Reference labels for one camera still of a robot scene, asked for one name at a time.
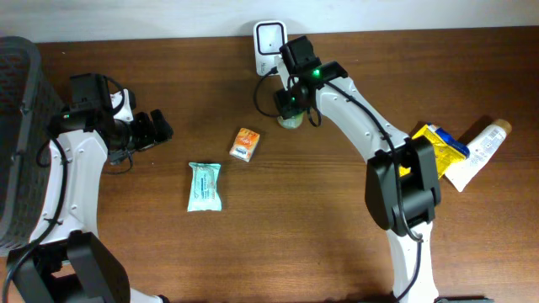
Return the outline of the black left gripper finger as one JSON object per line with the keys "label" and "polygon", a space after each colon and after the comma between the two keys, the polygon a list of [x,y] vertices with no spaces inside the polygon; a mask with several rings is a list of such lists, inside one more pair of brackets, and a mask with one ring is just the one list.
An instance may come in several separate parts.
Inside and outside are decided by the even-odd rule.
{"label": "black left gripper finger", "polygon": [[146,147],[154,143],[155,129],[147,113],[140,112],[134,116],[135,147]]}
{"label": "black left gripper finger", "polygon": [[165,120],[165,117],[160,109],[154,109],[151,112],[152,122],[155,129],[154,140],[156,143],[170,141],[173,136],[173,128]]}

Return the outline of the green lid jar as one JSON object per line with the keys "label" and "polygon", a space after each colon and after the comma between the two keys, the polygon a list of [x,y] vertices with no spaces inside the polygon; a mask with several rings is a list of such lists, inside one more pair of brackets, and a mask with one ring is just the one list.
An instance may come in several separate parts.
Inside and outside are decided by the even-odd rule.
{"label": "green lid jar", "polygon": [[283,118],[282,116],[279,116],[277,118],[277,122],[281,127],[287,130],[294,130],[299,128],[302,125],[304,119],[304,114],[296,114],[288,119]]}

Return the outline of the orange small carton box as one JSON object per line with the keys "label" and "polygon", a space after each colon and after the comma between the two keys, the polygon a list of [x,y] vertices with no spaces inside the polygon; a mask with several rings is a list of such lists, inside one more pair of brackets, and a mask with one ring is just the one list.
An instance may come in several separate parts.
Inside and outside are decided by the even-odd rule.
{"label": "orange small carton box", "polygon": [[241,128],[232,143],[229,154],[237,159],[250,162],[259,140],[259,133],[247,128]]}

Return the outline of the teal wipes packet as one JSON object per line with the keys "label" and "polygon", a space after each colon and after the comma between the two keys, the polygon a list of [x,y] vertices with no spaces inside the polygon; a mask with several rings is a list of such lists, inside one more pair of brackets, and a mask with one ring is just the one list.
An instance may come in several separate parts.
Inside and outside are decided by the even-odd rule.
{"label": "teal wipes packet", "polygon": [[190,162],[192,181],[189,192],[188,212],[221,211],[222,202],[217,191],[221,165],[218,163]]}

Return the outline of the yellow snack bag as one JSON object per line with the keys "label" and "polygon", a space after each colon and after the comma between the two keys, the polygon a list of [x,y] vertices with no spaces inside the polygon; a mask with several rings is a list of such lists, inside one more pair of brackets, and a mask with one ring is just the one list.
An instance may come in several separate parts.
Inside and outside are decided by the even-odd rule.
{"label": "yellow snack bag", "polygon": [[412,136],[413,139],[420,137],[425,137],[434,148],[438,178],[442,178],[452,164],[463,162],[470,156],[466,145],[438,125],[425,124]]}

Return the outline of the white tube with cork cap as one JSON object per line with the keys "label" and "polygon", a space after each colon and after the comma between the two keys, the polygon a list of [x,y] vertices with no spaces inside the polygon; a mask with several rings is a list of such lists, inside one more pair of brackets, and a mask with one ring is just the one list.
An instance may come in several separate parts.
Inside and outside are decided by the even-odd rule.
{"label": "white tube with cork cap", "polygon": [[467,144],[469,157],[451,164],[445,173],[458,192],[488,163],[511,131],[512,125],[507,120],[497,119]]}

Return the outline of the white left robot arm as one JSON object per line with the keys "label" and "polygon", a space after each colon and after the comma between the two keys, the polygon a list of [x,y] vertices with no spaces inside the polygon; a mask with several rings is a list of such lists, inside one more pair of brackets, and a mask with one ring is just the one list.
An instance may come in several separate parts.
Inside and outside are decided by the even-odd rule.
{"label": "white left robot arm", "polygon": [[2,301],[15,287],[27,302],[162,302],[131,287],[99,240],[99,183],[106,164],[173,136],[159,110],[136,111],[132,91],[98,73],[71,78],[72,101],[28,81],[20,114],[1,118]]}

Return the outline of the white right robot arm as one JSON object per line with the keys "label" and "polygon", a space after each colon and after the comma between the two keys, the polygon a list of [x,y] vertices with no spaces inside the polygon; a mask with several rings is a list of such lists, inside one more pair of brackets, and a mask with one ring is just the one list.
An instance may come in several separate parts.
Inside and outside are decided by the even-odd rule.
{"label": "white right robot arm", "polygon": [[430,240],[441,197],[433,145],[389,123],[338,62],[320,61],[305,36],[279,48],[275,68],[283,82],[275,93],[280,116],[331,120],[366,162],[366,207],[387,234],[395,301],[436,301]]}

